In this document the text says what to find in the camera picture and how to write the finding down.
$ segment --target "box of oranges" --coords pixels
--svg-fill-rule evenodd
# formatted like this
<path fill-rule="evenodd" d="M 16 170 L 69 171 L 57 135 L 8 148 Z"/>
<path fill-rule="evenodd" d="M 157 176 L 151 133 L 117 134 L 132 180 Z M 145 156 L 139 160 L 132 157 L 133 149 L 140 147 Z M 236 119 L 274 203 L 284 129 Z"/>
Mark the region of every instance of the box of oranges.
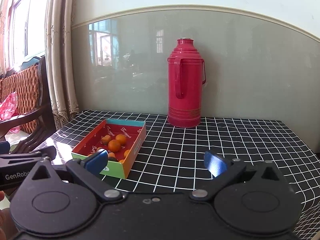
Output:
<path fill-rule="evenodd" d="M 103 148 L 108 165 L 101 174 L 126 179 L 145 138 L 145 122 L 106 119 L 74 147 L 72 157 L 83 160 Z"/>

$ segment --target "wall molding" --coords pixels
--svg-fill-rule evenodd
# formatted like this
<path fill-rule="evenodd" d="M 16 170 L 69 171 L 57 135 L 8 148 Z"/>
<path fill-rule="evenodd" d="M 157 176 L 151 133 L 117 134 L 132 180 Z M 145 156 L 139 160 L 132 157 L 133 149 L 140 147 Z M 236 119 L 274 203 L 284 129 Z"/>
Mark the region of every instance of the wall molding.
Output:
<path fill-rule="evenodd" d="M 294 31 L 297 31 L 299 33 L 302 33 L 310 38 L 312 38 L 313 40 L 317 41 L 320 43 L 320 38 L 318 38 L 317 36 L 313 35 L 312 33 L 309 33 L 295 25 L 292 25 L 290 23 L 281 21 L 279 19 L 270 17 L 270 16 L 266 16 L 263 14 L 259 14 L 259 13 L 255 13 L 255 12 L 250 12 L 250 11 L 246 11 L 246 10 L 241 10 L 241 9 L 237 9 L 237 8 L 229 8 L 229 7 L 221 7 L 221 6 L 213 6 L 213 5 L 193 5 L 193 4 L 173 4 L 173 5 L 159 5 L 159 6 L 150 6 L 150 7 L 143 7 L 143 8 L 135 8 L 135 9 L 130 9 L 130 10 L 125 10 L 125 11 L 121 11 L 121 12 L 115 12 L 115 13 L 110 13 L 110 14 L 106 14 L 103 16 L 99 16 L 90 20 L 87 20 L 83 23 L 80 24 L 76 24 L 76 25 L 71 25 L 71 29 L 76 29 L 91 23 L 95 23 L 98 21 L 102 21 L 102 20 L 106 20 L 106 19 L 110 19 L 110 18 L 115 18 L 115 17 L 119 17 L 119 16 L 125 16 L 125 15 L 130 15 L 130 14 L 136 14 L 136 13 L 143 13 L 143 12 L 153 12 L 153 11 L 165 11 L 165 10 L 204 10 L 204 11 L 216 11 L 216 12 L 226 12 L 226 13 L 233 13 L 233 14 L 239 14 L 239 15 L 244 15 L 244 16 L 249 16 L 249 17 L 253 17 L 253 18 L 257 18 L 257 19 L 261 19 L 261 20 L 265 20 L 268 22 L 272 22 L 284 27 L 287 27 L 289 29 L 292 29 Z"/>

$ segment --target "thermos base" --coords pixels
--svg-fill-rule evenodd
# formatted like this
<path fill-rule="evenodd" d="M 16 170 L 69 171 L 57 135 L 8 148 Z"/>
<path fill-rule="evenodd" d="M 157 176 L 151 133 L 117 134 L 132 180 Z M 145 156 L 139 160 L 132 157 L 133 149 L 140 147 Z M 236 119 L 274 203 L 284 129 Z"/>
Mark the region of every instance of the thermos base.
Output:
<path fill-rule="evenodd" d="M 193 119 L 193 120 L 178 120 L 168 116 L 169 124 L 180 127 L 180 128 L 191 128 L 200 124 L 201 118 Z"/>

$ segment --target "pink plastic bag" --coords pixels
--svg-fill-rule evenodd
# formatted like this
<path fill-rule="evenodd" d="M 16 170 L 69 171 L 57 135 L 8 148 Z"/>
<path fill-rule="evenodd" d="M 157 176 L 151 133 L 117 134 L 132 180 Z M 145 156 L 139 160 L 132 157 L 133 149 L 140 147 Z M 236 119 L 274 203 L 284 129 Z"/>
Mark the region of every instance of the pink plastic bag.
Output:
<path fill-rule="evenodd" d="M 7 98 L 0 104 L 0 119 L 9 119 L 12 116 L 17 115 L 18 95 L 17 92 L 13 92 L 7 96 Z M 14 127 L 10 130 L 11 133 L 18 133 L 20 126 Z"/>

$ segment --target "thermos neck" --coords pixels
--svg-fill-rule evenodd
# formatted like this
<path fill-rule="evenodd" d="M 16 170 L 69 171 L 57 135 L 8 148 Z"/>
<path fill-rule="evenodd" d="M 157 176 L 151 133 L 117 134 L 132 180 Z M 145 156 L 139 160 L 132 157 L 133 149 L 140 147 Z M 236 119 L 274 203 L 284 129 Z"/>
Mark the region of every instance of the thermos neck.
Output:
<path fill-rule="evenodd" d="M 178 39 L 178 45 L 180 44 L 192 44 L 193 45 L 193 40 L 189 38 L 181 38 Z"/>

